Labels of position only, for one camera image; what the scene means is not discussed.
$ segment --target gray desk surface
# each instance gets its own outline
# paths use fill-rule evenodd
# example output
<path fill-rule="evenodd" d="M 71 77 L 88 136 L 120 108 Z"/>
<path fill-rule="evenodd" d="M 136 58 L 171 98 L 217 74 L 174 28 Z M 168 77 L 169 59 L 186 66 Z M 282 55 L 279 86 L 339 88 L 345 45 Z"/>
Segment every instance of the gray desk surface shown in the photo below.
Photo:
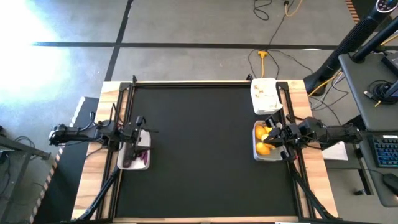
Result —
<path fill-rule="evenodd" d="M 393 74 L 382 62 L 382 55 L 368 55 L 363 63 L 354 63 L 348 55 L 340 55 L 341 68 L 354 96 L 368 131 L 398 131 L 398 103 L 379 105 L 366 97 L 363 92 L 375 80 L 394 82 L 398 76 Z"/>
<path fill-rule="evenodd" d="M 325 160 L 326 169 L 360 169 L 361 165 L 355 155 L 355 147 L 352 144 L 345 144 L 348 161 Z"/>
<path fill-rule="evenodd" d="M 372 132 L 398 131 L 398 104 L 379 105 L 375 108 L 375 102 L 363 94 L 368 89 L 368 85 L 375 80 L 394 82 L 398 79 L 398 76 L 394 75 L 381 62 L 382 57 L 380 54 L 368 55 L 365 61 L 359 64 L 354 63 L 348 55 L 340 55 L 339 60 L 366 129 Z M 359 146 L 368 169 L 383 174 L 393 173 L 398 175 L 398 169 L 378 168 L 376 166 L 372 149 L 366 138 Z M 383 184 L 382 175 L 372 171 L 369 173 L 380 202 L 385 207 L 398 207 L 398 197 Z"/>
<path fill-rule="evenodd" d="M 395 174 L 398 176 L 398 169 L 396 168 L 379 168 L 374 161 L 372 150 L 367 139 L 363 140 L 359 145 L 362 155 L 365 159 L 368 169 L 379 171 L 382 174 Z M 380 202 L 385 207 L 398 207 L 398 196 L 396 196 L 387 186 L 382 182 L 382 175 L 377 172 L 369 172 L 373 180 L 374 188 L 379 196 Z"/>

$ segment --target orange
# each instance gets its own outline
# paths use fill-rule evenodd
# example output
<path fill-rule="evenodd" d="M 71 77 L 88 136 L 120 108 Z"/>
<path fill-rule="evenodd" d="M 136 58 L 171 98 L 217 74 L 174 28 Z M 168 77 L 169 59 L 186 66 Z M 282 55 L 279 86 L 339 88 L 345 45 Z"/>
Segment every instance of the orange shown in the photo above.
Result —
<path fill-rule="evenodd" d="M 260 126 L 260 125 L 256 125 L 256 127 L 254 128 L 254 132 L 255 132 L 255 134 L 256 134 L 256 138 L 257 138 L 257 139 L 261 139 L 261 136 L 262 136 L 263 134 L 267 134 L 267 133 L 266 133 L 266 130 L 265 130 L 262 126 Z"/>
<path fill-rule="evenodd" d="M 271 145 L 271 144 L 268 144 L 268 143 L 263 143 L 263 144 L 266 145 L 268 148 L 270 148 L 272 150 L 276 149 L 276 147 Z"/>
<path fill-rule="evenodd" d="M 256 152 L 259 155 L 268 155 L 271 153 L 271 150 L 269 149 L 269 147 L 267 147 L 264 143 L 259 142 L 256 144 Z"/>
<path fill-rule="evenodd" d="M 272 128 L 270 128 L 270 127 L 263 127 L 264 128 L 264 130 L 266 130 L 266 133 L 268 134 L 268 133 L 270 133 L 271 131 L 272 131 Z"/>
<path fill-rule="evenodd" d="M 262 136 L 261 136 L 261 141 L 263 141 L 264 139 L 266 139 L 268 137 L 268 134 L 263 134 Z"/>

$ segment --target yellow cable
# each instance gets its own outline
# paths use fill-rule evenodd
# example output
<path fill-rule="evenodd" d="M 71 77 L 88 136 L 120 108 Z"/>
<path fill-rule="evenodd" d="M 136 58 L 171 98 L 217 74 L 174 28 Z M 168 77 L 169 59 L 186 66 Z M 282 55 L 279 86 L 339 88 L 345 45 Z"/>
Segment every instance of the yellow cable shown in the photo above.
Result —
<path fill-rule="evenodd" d="M 264 78 L 264 58 L 261 58 L 261 67 L 262 67 L 262 73 L 261 73 L 261 78 Z"/>
<path fill-rule="evenodd" d="M 298 4 L 297 8 L 296 8 L 296 9 L 294 10 L 294 12 L 292 12 L 290 15 L 287 14 L 287 5 L 285 5 L 285 15 L 286 15 L 287 17 L 293 16 L 293 15 L 298 11 L 298 9 L 300 8 L 301 3 L 303 3 L 303 0 L 300 0 L 300 3 Z"/>
<path fill-rule="evenodd" d="M 264 78 L 264 57 L 268 55 L 268 52 L 264 50 L 259 50 L 258 54 L 260 55 L 261 58 L 261 67 L 262 67 L 262 73 L 261 73 L 261 78 Z"/>
<path fill-rule="evenodd" d="M 397 38 L 397 37 L 398 37 L 398 34 L 397 34 L 397 35 L 394 35 L 394 36 L 392 36 L 392 37 L 390 37 L 390 38 L 388 38 L 388 39 L 385 40 L 383 43 L 381 43 L 381 45 L 385 45 L 385 44 L 389 43 L 390 41 L 394 40 L 394 39 Z"/>
<path fill-rule="evenodd" d="M 312 96 L 317 90 L 319 90 L 319 88 L 321 88 L 321 87 L 323 87 L 324 85 L 328 84 L 328 83 L 329 83 L 330 81 L 332 81 L 337 75 L 338 75 L 338 74 L 333 75 L 331 78 L 329 78 L 328 80 L 324 81 L 321 85 L 319 85 L 316 89 L 314 89 L 308 96 Z"/>
<path fill-rule="evenodd" d="M 381 101 L 380 101 L 380 100 L 374 105 L 374 107 L 379 106 L 379 104 L 381 104 Z"/>

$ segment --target desk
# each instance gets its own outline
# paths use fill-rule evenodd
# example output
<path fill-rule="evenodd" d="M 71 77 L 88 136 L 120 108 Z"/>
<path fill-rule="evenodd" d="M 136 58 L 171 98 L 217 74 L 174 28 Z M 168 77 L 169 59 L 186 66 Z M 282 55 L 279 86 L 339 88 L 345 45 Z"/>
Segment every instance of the desk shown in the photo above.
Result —
<path fill-rule="evenodd" d="M 398 76 L 393 74 L 382 62 L 381 54 L 368 55 L 363 63 L 353 62 L 349 55 L 340 55 L 341 68 L 346 75 L 349 88 L 361 113 L 368 131 L 397 131 L 398 103 L 394 105 L 379 105 L 370 100 L 363 92 L 375 80 L 395 82 Z"/>
<path fill-rule="evenodd" d="M 381 54 L 371 54 L 365 58 L 363 63 L 354 63 L 349 55 L 340 55 L 339 61 L 346 75 L 349 88 L 354 96 L 355 102 L 361 113 L 365 128 L 370 132 L 397 131 L 398 127 L 398 104 L 379 105 L 374 107 L 375 102 L 363 94 L 368 85 L 374 80 L 387 80 L 394 82 L 394 75 L 382 62 Z M 398 169 L 379 168 L 373 158 L 372 150 L 365 138 L 360 144 L 361 152 L 368 169 L 379 171 L 383 174 L 393 173 L 398 175 Z M 385 207 L 398 207 L 398 197 L 392 193 L 383 183 L 381 175 L 370 172 L 380 202 Z"/>
<path fill-rule="evenodd" d="M 106 120 L 109 118 L 112 103 L 118 98 L 120 82 L 104 82 L 101 97 L 99 100 L 96 119 Z M 307 94 L 305 92 L 304 83 L 301 80 L 289 81 L 290 97 L 294 107 L 294 113 L 299 117 L 311 116 L 311 110 Z M 99 145 L 91 143 L 88 153 L 99 148 Z M 106 151 L 100 151 L 93 154 L 85 161 L 83 174 L 81 176 L 78 195 L 75 202 L 75 208 L 72 218 L 79 217 L 85 209 L 91 204 L 101 187 L 101 180 L 106 159 Z M 330 188 L 325 163 L 323 161 L 322 152 L 317 149 L 306 148 L 303 150 L 303 157 L 307 169 L 310 188 L 317 196 L 319 201 L 328 209 L 328 211 L 337 216 L 333 194 Z M 107 216 L 109 207 L 109 198 L 111 190 L 104 201 L 103 217 Z M 300 194 L 302 203 L 305 197 Z M 272 222 L 272 221 L 295 221 L 297 217 L 211 217 L 211 218 L 114 218 L 114 222 Z"/>

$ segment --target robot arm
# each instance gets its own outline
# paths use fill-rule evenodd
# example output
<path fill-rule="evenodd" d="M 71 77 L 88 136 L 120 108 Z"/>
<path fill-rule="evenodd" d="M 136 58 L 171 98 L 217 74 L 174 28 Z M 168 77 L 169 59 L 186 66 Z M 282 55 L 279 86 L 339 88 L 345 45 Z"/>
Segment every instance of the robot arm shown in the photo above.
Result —
<path fill-rule="evenodd" d="M 321 145 L 319 149 L 323 150 L 340 141 L 353 144 L 359 144 L 362 141 L 359 130 L 352 124 L 326 126 L 313 117 L 302 119 L 300 124 L 290 123 L 285 127 L 278 126 L 270 117 L 266 120 L 266 124 L 272 127 L 272 131 L 263 143 L 275 147 L 285 146 L 287 151 L 282 157 L 286 160 L 294 159 L 296 150 L 307 147 L 310 142 L 319 142 Z"/>

